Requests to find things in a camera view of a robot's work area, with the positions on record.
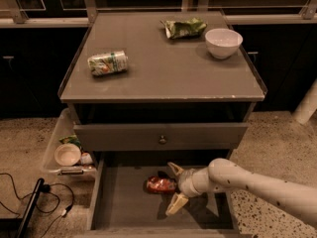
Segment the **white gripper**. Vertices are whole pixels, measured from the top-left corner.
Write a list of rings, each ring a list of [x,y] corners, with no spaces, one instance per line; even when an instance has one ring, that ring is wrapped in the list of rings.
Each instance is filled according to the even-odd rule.
[[[182,193],[175,193],[171,198],[170,204],[165,212],[166,216],[171,216],[180,210],[189,200],[188,197],[195,197],[199,195],[198,190],[193,184],[194,169],[184,170],[179,165],[168,162],[167,165],[172,172],[178,177],[178,188]]]

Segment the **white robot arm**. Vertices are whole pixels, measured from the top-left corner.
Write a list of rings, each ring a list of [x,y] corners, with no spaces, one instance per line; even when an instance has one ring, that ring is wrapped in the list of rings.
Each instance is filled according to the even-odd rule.
[[[307,120],[287,111],[260,112],[256,117],[263,126],[257,133],[244,136],[238,157],[217,158],[201,169],[185,170],[175,163],[168,164],[177,176],[179,188],[166,210],[168,215],[205,192],[239,189],[309,226],[317,226],[317,188],[273,175],[297,163],[281,145],[288,140],[291,125],[303,125]]]

